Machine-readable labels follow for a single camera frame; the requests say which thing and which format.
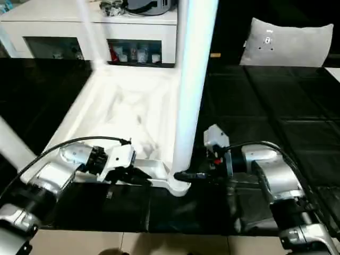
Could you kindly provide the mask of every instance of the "shelf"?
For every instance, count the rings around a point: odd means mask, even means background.
[[[159,16],[136,16],[127,13],[117,17],[104,17],[99,3],[88,3],[91,21],[94,23],[177,25],[177,9]],[[0,20],[81,22],[76,0],[30,0],[1,15]]]

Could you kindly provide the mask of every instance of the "glass cabinet door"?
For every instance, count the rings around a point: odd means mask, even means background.
[[[83,60],[76,37],[24,37],[34,58]]]
[[[5,49],[5,47],[3,46],[3,44],[0,41],[0,58],[8,58],[9,55]]]
[[[107,40],[112,63],[162,64],[162,41],[155,40]]]

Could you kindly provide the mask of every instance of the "robotic arm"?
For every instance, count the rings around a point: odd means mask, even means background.
[[[133,184],[149,184],[145,174],[133,166],[135,151],[131,144],[102,147],[84,143],[63,146],[53,160],[23,188],[15,189],[0,208],[0,254],[29,254],[41,223],[67,194],[77,171],[92,174],[98,182],[121,180]]]
[[[209,169],[198,173],[176,173],[176,179],[194,182],[221,176],[229,179],[233,177],[232,156],[229,150],[225,150],[230,145],[228,136],[217,125],[213,125],[204,132],[204,143],[210,161]],[[243,160],[247,173],[256,174],[259,179],[279,228],[283,248],[292,250],[294,254],[325,252],[338,255],[332,238],[318,219],[314,206],[308,202],[280,148],[269,142],[255,143],[249,142],[241,147]]]

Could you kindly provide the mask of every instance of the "red component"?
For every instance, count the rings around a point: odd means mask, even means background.
[[[119,62],[119,58],[116,55],[115,51],[112,49],[112,45],[109,45],[109,49],[110,49],[110,54],[111,54],[111,60],[113,62]]]
[[[222,163],[222,161],[219,158],[214,160],[215,165],[219,165],[221,163]]]

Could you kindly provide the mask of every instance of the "white pillow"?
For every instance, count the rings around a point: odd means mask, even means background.
[[[333,26],[279,27],[253,18],[240,64],[320,67],[332,43]]]

